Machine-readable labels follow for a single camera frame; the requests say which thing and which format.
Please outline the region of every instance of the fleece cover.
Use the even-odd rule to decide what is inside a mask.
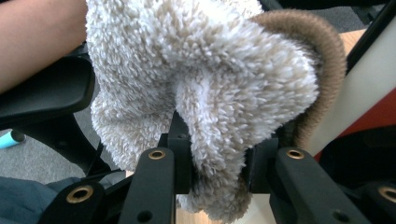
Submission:
[[[247,20],[253,10],[222,2],[87,3],[100,85],[92,123],[114,162],[133,171],[177,110],[198,174],[191,192],[177,195],[180,206],[224,222],[241,217],[250,202],[240,177],[245,150],[316,101],[326,63],[315,57],[320,50]]]

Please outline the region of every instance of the gray fabric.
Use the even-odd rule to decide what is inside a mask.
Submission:
[[[50,186],[31,180],[0,176],[0,223],[37,223],[59,191],[78,178],[67,178]]]

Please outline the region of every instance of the white fleece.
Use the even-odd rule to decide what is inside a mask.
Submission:
[[[310,59],[292,41],[209,0],[87,0],[100,84],[92,122],[114,162],[134,170],[176,109],[199,180],[181,207],[232,222],[250,195],[244,153],[316,99]]]

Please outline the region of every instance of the hole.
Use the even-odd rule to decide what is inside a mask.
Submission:
[[[154,150],[148,154],[148,157],[152,160],[160,160],[165,157],[165,152],[162,150]]]
[[[387,194],[390,198],[396,199],[396,192],[387,191],[386,194]]]
[[[82,203],[93,195],[93,188],[89,185],[73,189],[66,197],[68,203]]]
[[[332,216],[340,222],[349,222],[349,217],[347,214],[341,212],[340,210],[335,210]]]
[[[14,141],[21,143],[25,140],[26,136],[23,133],[16,132],[14,130],[11,131],[11,137]]]
[[[396,203],[396,189],[384,186],[380,187],[378,191],[382,195],[382,197],[393,203]]]
[[[296,159],[296,160],[300,160],[304,157],[303,153],[301,153],[300,151],[294,150],[294,149],[289,150],[287,152],[287,154],[289,157]]]
[[[137,215],[137,221],[141,223],[148,222],[152,219],[152,214],[150,211],[143,211]]]
[[[85,189],[79,190],[76,193],[73,194],[73,197],[75,198],[82,198],[88,194],[88,191]]]
[[[159,158],[159,157],[161,157],[163,154],[162,154],[161,152],[153,152],[151,155],[152,155],[152,157]]]

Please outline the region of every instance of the black plastic bracket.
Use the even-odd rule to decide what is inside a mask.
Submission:
[[[105,190],[95,181],[81,181],[62,190],[38,224],[101,223],[106,210],[101,204]]]
[[[242,176],[251,193],[270,193],[270,185],[267,173],[270,161],[275,159],[278,149],[278,138],[273,136],[264,140],[246,153],[246,167],[242,170]]]
[[[176,194],[188,194],[191,188],[193,173],[191,160],[191,140],[189,127],[183,118],[175,111],[168,134],[168,148],[176,160]]]
[[[120,215],[120,224],[175,223],[175,158],[156,147],[143,152]]]
[[[396,223],[396,185],[387,182],[369,183],[359,189],[357,202],[373,223]]]
[[[290,199],[297,215],[293,223],[370,223],[309,153],[294,147],[281,148],[275,168],[287,192],[280,201]],[[282,216],[282,210],[273,210]]]

